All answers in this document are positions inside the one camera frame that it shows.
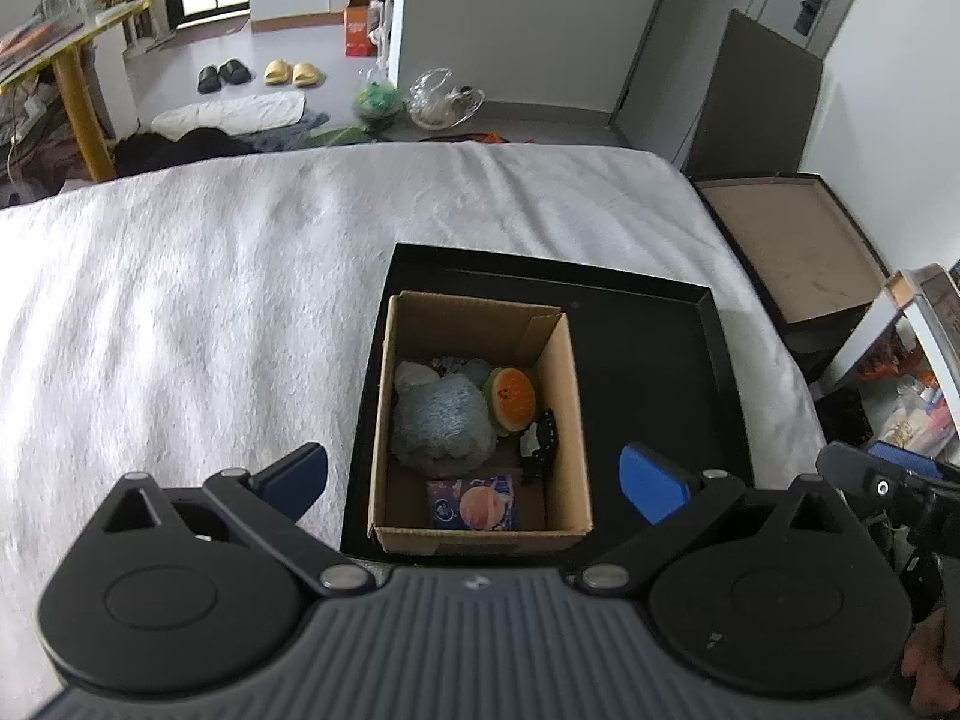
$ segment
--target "gray floor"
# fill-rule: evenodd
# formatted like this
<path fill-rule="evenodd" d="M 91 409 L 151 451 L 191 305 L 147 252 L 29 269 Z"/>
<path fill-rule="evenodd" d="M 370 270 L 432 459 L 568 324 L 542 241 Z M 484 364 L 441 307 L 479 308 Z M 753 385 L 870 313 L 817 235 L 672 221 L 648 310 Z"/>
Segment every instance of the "gray floor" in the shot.
<path fill-rule="evenodd" d="M 197 76 L 205 65 L 221 65 L 237 58 L 254 75 L 243 86 L 227 86 L 219 92 L 201 95 L 197 92 Z M 237 33 L 205 40 L 161 47 L 132 59 L 127 64 L 133 98 L 141 122 L 147 124 L 158 113 L 189 103 L 263 95 L 290 90 L 291 85 L 266 86 L 263 70 L 273 59 L 291 64 L 313 62 L 326 74 L 323 84 L 305 89 L 307 107 L 330 117 L 330 127 L 356 124 L 350 102 L 357 89 L 361 71 L 373 67 L 373 59 L 344 56 L 344 30 L 341 25 L 308 26 L 273 32 L 251 31 L 247 23 Z M 487 119 L 483 109 L 469 122 L 442 134 L 464 132 L 496 132 L 514 143 L 583 143 L 592 146 L 622 146 L 613 132 L 603 127 L 584 127 L 559 122 L 526 122 L 514 119 Z M 399 122 L 385 135 L 400 141 L 416 141 L 438 133 L 418 129 L 411 122 Z"/>

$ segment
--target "white bed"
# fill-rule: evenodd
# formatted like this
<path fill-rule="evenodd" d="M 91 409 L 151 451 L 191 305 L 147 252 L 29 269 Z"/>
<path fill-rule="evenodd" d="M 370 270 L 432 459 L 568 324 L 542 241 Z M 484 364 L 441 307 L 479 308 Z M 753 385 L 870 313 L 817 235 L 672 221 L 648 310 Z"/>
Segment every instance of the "white bed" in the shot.
<path fill-rule="evenodd" d="M 56 689 L 43 583 L 124 471 L 195 485 L 328 449 L 304 526 L 339 543 L 357 406 L 397 241 L 706 284 L 759 485 L 813 469 L 813 406 L 696 194 L 596 146 L 349 146 L 214 160 L 0 212 L 0 717 Z"/>

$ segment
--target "white towel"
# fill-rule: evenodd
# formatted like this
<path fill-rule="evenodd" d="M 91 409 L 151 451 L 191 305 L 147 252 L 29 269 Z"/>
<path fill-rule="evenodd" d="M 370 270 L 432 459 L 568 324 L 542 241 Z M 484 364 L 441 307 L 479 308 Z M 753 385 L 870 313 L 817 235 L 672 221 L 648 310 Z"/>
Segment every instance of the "white towel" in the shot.
<path fill-rule="evenodd" d="M 216 127 L 227 135 L 247 135 L 296 124 L 304 115 L 305 105 L 306 97 L 302 92 L 210 100 L 157 114 L 150 122 L 150 129 L 172 141 L 179 141 L 197 127 Z"/>

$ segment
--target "blue gripper pad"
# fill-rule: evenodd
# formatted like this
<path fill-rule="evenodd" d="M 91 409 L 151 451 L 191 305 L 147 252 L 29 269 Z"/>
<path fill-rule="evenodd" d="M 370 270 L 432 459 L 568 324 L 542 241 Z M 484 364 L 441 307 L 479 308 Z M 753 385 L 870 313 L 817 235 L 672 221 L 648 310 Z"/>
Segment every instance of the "blue gripper pad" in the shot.
<path fill-rule="evenodd" d="M 309 443 L 253 477 L 256 494 L 296 522 L 326 487 L 326 450 Z"/>
<path fill-rule="evenodd" d="M 944 478 L 944 475 L 933 460 L 930 460 L 926 456 L 918 455 L 916 452 L 900 449 L 898 446 L 891 446 L 889 443 L 874 442 L 867 449 L 867 454 L 885 460 L 887 463 L 896 463 L 898 466 L 902 466 L 908 471 L 913 471 L 928 479 Z"/>
<path fill-rule="evenodd" d="M 620 489 L 637 512 L 652 524 L 666 519 L 690 500 L 690 489 L 636 445 L 620 452 Z"/>

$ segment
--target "black tray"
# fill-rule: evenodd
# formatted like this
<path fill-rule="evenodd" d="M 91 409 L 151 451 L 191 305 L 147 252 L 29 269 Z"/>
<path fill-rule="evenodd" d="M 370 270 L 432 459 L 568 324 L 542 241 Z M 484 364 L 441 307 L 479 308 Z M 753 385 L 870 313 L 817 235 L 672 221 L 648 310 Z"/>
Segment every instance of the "black tray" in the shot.
<path fill-rule="evenodd" d="M 620 491 L 620 450 L 631 440 L 691 471 L 726 469 L 752 485 L 740 397 L 709 288 L 552 260 L 397 244 L 360 398 L 340 540 L 344 555 L 418 565 L 472 562 L 388 554 L 367 538 L 383 328 L 388 298 L 402 290 L 541 303 L 569 315 L 593 531 L 555 555 L 475 562 L 575 570 L 647 527 Z"/>

